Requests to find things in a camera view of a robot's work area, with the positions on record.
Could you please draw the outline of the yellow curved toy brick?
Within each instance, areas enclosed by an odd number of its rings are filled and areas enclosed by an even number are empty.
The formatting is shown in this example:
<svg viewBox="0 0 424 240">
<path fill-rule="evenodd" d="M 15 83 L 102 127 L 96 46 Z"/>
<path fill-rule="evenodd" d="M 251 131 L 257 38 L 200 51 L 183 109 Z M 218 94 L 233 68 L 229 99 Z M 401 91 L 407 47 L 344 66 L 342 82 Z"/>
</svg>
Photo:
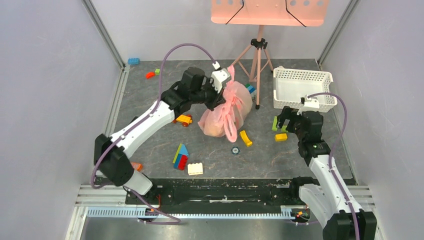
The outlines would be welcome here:
<svg viewBox="0 0 424 240">
<path fill-rule="evenodd" d="M 239 135 L 242 141 L 244 142 L 244 144 L 246 145 L 246 147 L 251 147 L 253 145 L 253 142 L 249 139 L 247 132 L 245 130 L 240 131 Z"/>
</svg>

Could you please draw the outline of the orange toy piece near base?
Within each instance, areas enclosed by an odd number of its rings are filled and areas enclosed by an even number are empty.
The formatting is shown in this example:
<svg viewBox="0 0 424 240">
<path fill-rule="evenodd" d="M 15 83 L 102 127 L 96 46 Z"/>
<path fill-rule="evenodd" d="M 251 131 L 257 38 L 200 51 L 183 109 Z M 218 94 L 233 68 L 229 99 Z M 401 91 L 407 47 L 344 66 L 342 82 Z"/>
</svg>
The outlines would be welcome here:
<svg viewBox="0 0 424 240">
<path fill-rule="evenodd" d="M 131 166 L 138 172 L 141 172 L 143 169 L 143 165 L 137 162 L 131 162 Z"/>
</svg>

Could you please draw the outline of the pink plastic bag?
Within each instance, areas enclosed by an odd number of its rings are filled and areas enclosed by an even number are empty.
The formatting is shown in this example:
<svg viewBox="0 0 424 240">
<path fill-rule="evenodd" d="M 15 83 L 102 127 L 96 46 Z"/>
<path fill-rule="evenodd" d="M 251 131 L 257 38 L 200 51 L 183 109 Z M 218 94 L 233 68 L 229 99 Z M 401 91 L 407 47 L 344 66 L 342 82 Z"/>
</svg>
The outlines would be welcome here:
<svg viewBox="0 0 424 240">
<path fill-rule="evenodd" d="M 253 100 L 248 89 L 236 81 L 234 66 L 230 65 L 227 71 L 230 80 L 223 89 L 225 102 L 214 110 L 207 109 L 197 124 L 205 135 L 226 137 L 229 142 L 234 143 L 238 138 L 238 130 L 244 125 L 252 109 Z"/>
</svg>

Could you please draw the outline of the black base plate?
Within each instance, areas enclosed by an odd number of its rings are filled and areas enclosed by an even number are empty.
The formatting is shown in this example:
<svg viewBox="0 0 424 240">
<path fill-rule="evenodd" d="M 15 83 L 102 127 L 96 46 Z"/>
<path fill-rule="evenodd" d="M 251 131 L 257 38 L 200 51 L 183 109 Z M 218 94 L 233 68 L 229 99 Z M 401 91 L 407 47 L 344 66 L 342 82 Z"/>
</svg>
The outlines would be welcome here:
<svg viewBox="0 0 424 240">
<path fill-rule="evenodd" d="M 305 207 L 291 178 L 153 178 L 143 195 L 167 214 L 278 214 Z"/>
</svg>

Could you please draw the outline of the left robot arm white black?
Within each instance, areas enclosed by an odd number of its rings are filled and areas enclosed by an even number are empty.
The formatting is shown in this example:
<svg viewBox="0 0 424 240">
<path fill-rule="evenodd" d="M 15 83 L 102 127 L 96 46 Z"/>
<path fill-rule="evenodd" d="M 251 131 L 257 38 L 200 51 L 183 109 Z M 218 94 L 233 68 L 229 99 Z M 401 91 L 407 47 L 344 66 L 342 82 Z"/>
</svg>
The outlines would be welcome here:
<svg viewBox="0 0 424 240">
<path fill-rule="evenodd" d="M 151 108 L 111 136 L 100 134 L 94 143 L 93 164 L 111 184 L 138 193 L 145 204 L 153 203 L 157 190 L 151 180 L 130 163 L 134 152 L 154 133 L 191 109 L 204 104 L 209 110 L 225 102 L 223 93 L 232 79 L 228 68 L 219 68 L 210 77 L 197 67 L 189 67 L 180 81 L 160 94 Z"/>
</svg>

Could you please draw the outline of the yellow orange toy car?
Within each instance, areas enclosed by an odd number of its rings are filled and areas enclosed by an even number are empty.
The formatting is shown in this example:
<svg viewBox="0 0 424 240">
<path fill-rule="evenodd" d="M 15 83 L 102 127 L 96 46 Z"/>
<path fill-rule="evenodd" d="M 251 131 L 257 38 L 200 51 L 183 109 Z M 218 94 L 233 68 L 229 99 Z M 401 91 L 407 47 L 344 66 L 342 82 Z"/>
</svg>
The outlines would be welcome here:
<svg viewBox="0 0 424 240">
<path fill-rule="evenodd" d="M 193 118 L 191 114 L 181 114 L 176 119 L 172 121 L 172 123 L 181 123 L 183 127 L 188 127 L 193 122 Z"/>
</svg>

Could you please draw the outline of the blue toy brick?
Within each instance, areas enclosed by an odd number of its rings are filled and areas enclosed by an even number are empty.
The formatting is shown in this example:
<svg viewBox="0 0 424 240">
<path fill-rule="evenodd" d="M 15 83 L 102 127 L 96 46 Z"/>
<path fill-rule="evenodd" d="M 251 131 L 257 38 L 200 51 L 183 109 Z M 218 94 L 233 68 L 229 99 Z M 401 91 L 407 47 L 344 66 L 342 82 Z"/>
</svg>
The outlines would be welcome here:
<svg viewBox="0 0 424 240">
<path fill-rule="evenodd" d="M 134 57 L 134 58 L 129 58 L 129 59 L 127 60 L 127 63 L 128 63 L 129 65 L 131 65 L 131 66 L 133 66 L 133 65 L 138 65 L 138 64 L 140 63 L 140 59 L 139 59 L 139 58 L 136 58 L 136 57 Z"/>
</svg>

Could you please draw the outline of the white plastic basket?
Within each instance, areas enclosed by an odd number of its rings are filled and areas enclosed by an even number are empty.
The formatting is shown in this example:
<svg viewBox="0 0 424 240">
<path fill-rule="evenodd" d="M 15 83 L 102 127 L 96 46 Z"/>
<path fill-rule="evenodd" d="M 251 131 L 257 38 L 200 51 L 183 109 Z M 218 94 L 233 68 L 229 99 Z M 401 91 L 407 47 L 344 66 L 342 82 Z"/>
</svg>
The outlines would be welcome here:
<svg viewBox="0 0 424 240">
<path fill-rule="evenodd" d="M 289 69 L 273 70 L 273 107 L 300 108 L 301 98 L 316 93 L 329 93 L 333 76 L 327 71 Z"/>
</svg>

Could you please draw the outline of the pink music stand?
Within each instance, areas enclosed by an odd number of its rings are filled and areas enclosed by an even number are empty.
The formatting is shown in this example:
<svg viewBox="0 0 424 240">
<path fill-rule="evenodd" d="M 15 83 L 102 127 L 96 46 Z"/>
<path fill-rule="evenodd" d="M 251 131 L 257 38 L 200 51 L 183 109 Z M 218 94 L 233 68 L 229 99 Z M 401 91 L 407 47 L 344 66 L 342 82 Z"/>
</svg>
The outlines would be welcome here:
<svg viewBox="0 0 424 240">
<path fill-rule="evenodd" d="M 319 27 L 324 23 L 329 5 L 328 0 L 212 0 L 211 21 L 215 24 L 258 26 L 257 36 L 250 41 L 233 64 L 239 64 L 249 77 L 256 82 L 255 108 L 260 108 L 261 72 L 269 66 L 274 71 L 268 42 L 264 38 L 266 26 Z M 252 48 L 255 52 L 250 72 L 247 72 L 241 58 Z"/>
</svg>

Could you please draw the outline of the long light green brick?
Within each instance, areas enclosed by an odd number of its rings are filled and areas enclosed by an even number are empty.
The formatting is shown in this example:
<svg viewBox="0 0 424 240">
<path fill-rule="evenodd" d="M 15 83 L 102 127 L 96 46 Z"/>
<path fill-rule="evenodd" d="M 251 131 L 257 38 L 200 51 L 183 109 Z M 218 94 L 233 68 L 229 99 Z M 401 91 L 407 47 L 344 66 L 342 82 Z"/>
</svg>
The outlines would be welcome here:
<svg viewBox="0 0 424 240">
<path fill-rule="evenodd" d="M 278 130 L 277 123 L 278 123 L 278 117 L 274 116 L 273 122 L 272 122 L 272 128 L 271 128 L 271 130 L 274 132 Z"/>
</svg>

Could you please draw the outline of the cream white toy brick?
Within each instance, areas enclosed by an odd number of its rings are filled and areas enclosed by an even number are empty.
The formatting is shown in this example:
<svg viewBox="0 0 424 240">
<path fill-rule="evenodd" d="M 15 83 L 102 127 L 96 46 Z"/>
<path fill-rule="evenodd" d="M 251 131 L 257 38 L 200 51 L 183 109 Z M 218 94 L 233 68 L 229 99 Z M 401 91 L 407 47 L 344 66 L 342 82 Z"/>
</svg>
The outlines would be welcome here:
<svg viewBox="0 0 424 240">
<path fill-rule="evenodd" d="M 201 162 L 188 164 L 187 173 L 189 176 L 202 175 L 204 173 L 203 164 Z"/>
</svg>

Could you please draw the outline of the multicolour stacked brick block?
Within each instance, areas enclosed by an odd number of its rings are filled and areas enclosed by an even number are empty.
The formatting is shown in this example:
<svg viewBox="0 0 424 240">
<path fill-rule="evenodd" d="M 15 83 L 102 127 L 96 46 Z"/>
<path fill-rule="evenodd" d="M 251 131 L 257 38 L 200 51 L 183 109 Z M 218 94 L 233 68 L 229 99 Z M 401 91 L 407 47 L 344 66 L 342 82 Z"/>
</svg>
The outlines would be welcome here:
<svg viewBox="0 0 424 240">
<path fill-rule="evenodd" d="M 189 152 L 187 150 L 187 147 L 183 143 L 180 143 L 172 161 L 173 168 L 180 171 L 184 171 L 187 166 L 188 159 Z"/>
</svg>

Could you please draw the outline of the red arch toy brick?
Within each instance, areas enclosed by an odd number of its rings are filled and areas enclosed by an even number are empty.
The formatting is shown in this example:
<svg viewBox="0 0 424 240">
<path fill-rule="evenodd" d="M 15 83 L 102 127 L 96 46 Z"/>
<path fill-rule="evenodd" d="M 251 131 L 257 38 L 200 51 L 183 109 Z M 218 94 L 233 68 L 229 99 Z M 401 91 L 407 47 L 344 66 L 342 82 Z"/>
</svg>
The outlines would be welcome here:
<svg viewBox="0 0 424 240">
<path fill-rule="evenodd" d="M 148 72 L 148 73 L 145 74 L 145 78 L 146 79 L 151 79 L 151 78 L 153 78 L 155 76 L 156 76 L 156 73 L 155 72 Z"/>
</svg>

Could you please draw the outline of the green blue grey brick stack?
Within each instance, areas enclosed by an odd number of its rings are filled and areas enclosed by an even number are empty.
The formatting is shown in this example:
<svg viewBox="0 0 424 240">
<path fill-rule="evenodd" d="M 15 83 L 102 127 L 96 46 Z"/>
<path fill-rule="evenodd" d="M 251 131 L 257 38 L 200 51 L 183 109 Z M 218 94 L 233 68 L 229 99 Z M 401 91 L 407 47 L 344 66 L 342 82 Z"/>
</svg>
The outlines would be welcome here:
<svg viewBox="0 0 424 240">
<path fill-rule="evenodd" d="M 250 94 L 250 96 L 251 96 L 252 98 L 254 98 L 254 97 L 257 95 L 257 90 L 256 90 L 256 88 L 255 88 L 255 87 L 253 87 L 251 84 L 247 83 L 247 84 L 245 85 L 245 87 L 246 87 L 246 89 L 248 90 L 248 92 L 249 92 L 249 94 Z"/>
</svg>

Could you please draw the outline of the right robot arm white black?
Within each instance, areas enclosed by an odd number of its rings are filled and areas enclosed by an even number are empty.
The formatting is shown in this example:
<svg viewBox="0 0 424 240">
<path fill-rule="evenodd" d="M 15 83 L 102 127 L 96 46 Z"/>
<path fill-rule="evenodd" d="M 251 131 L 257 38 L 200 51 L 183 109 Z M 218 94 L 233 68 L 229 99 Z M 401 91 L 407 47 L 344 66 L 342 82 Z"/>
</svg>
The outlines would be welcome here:
<svg viewBox="0 0 424 240">
<path fill-rule="evenodd" d="M 318 111 L 285 106 L 277 116 L 276 127 L 296 135 L 298 152 L 315 177 L 295 177 L 289 199 L 305 203 L 322 227 L 325 240 L 373 240 L 377 218 L 355 200 L 341 177 L 331 149 L 322 139 L 324 117 Z"/>
</svg>

